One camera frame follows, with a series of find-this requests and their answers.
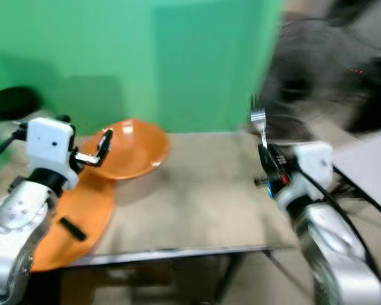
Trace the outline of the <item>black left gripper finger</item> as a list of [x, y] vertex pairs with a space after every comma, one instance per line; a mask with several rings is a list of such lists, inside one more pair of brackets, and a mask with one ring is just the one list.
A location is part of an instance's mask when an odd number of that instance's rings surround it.
[[107, 154], [111, 150], [111, 140], [113, 138], [113, 130], [111, 128], [107, 128], [102, 133], [100, 140], [97, 145], [97, 158], [98, 160], [105, 160]]

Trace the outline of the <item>orange bowl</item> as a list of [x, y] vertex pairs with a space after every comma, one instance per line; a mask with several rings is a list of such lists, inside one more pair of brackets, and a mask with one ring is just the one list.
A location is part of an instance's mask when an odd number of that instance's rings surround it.
[[112, 130], [111, 149], [102, 166], [92, 170], [110, 180], [126, 180], [155, 170], [171, 148], [168, 134], [158, 125], [141, 119], [124, 119], [107, 125], [86, 137], [80, 145], [83, 153], [95, 154], [97, 142], [106, 130]]

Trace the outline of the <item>silver metal fork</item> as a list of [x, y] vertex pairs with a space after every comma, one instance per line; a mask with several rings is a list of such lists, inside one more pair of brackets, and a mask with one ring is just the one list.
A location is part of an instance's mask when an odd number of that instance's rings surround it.
[[263, 105], [260, 104], [259, 98], [254, 94], [250, 100], [250, 121], [259, 134], [261, 145], [268, 149], [268, 140], [266, 136], [267, 115]]

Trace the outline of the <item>orange plate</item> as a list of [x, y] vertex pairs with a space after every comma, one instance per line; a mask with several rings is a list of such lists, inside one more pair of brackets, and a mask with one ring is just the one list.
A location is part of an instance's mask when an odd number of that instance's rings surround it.
[[[75, 189], [63, 192], [56, 212], [52, 215], [50, 229], [33, 255], [31, 272], [48, 272], [63, 268], [87, 255], [104, 234], [111, 220], [114, 203], [114, 186], [111, 180], [101, 177], [96, 170], [86, 170], [79, 175]], [[60, 219], [66, 218], [85, 233], [79, 241]]]

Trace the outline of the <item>small black bar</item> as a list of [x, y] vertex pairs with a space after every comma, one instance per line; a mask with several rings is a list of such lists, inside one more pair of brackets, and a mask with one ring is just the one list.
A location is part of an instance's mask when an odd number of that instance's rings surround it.
[[83, 232], [80, 227], [78, 227], [76, 224], [72, 223], [68, 218], [65, 216], [62, 216], [60, 220], [58, 220], [58, 223], [66, 230], [66, 232], [72, 236], [75, 240], [78, 242], [84, 242], [87, 239], [86, 233]]

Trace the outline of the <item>beige table with metal legs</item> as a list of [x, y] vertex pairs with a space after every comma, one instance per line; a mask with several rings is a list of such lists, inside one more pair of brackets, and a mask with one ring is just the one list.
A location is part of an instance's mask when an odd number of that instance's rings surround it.
[[78, 252], [43, 242], [20, 305], [275, 305], [310, 300], [264, 258], [296, 245], [245, 133], [174, 133], [152, 171], [87, 168], [57, 206], [87, 232]]

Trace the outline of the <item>clear jar with black lid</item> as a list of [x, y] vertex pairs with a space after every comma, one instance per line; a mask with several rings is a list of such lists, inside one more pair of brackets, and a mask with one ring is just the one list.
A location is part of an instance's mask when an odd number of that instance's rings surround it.
[[26, 123], [43, 106], [42, 95], [30, 86], [17, 85], [0, 90], [0, 145], [7, 139], [25, 140]]

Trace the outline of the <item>green backdrop screen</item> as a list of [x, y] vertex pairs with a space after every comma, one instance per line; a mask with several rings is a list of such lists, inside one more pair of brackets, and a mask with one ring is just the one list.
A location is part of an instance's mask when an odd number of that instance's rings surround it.
[[28, 87], [81, 135], [129, 118], [168, 133], [248, 121], [284, 0], [0, 0], [0, 90]]

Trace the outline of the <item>black machine with red lights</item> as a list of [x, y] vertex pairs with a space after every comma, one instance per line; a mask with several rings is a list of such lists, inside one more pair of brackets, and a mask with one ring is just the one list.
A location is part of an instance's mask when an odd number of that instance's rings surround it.
[[376, 133], [381, 130], [381, 57], [373, 57], [341, 75], [345, 93], [360, 96], [361, 102], [345, 126], [347, 133]]

